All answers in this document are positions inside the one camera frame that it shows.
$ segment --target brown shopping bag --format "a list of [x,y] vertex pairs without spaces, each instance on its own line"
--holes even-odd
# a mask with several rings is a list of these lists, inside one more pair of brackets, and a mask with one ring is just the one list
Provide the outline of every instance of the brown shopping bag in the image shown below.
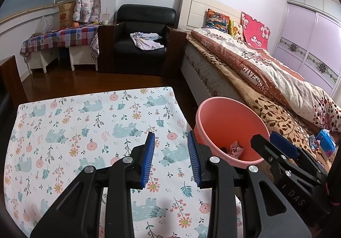
[[60,27],[70,27],[73,24],[73,13],[75,11],[76,1],[59,5],[59,23]]

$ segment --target wooden floor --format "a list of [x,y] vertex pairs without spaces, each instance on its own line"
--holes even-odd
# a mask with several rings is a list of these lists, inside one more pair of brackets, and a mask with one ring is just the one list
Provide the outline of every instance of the wooden floor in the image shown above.
[[23,88],[30,102],[96,92],[162,86],[173,88],[185,118],[194,128],[198,106],[182,75],[177,79],[167,79],[159,76],[105,74],[96,72],[95,67],[91,65],[76,65],[72,72],[70,64],[67,62],[58,64],[56,61],[48,65],[46,74],[42,69],[36,69],[23,81]]

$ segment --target tablecloth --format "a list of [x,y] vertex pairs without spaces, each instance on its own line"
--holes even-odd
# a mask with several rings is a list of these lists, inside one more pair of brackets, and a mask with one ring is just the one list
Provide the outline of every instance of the tablecloth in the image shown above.
[[79,28],[64,29],[59,32],[47,33],[27,39],[22,44],[21,52],[25,60],[29,59],[30,52],[51,49],[55,47],[74,47],[90,45],[98,25],[87,25]]
[[[193,180],[187,149],[190,126],[170,87],[20,105],[5,163],[7,211],[29,236],[85,166],[111,166],[144,144],[149,131],[156,135],[149,182],[142,191],[131,190],[135,237],[206,237],[211,191],[198,189]],[[107,190],[100,237],[104,237],[106,196]],[[240,206],[237,214],[242,229]]]

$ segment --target hanging jacket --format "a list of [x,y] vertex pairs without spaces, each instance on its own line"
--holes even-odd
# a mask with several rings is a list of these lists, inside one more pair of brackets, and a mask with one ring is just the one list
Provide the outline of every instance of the hanging jacket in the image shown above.
[[83,23],[99,22],[101,0],[77,0],[73,20]]

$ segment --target brown blanket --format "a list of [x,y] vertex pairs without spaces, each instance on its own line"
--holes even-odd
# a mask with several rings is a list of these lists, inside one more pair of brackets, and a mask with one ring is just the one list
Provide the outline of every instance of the brown blanket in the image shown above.
[[255,91],[229,65],[208,51],[191,34],[187,35],[187,40],[216,67],[218,72],[235,88],[247,106],[260,116],[270,133],[278,132],[294,145],[304,148],[324,164],[327,171],[329,170],[333,160],[325,161],[321,153],[314,154],[312,152],[308,146],[308,137],[314,132],[302,122],[298,115],[264,94]]

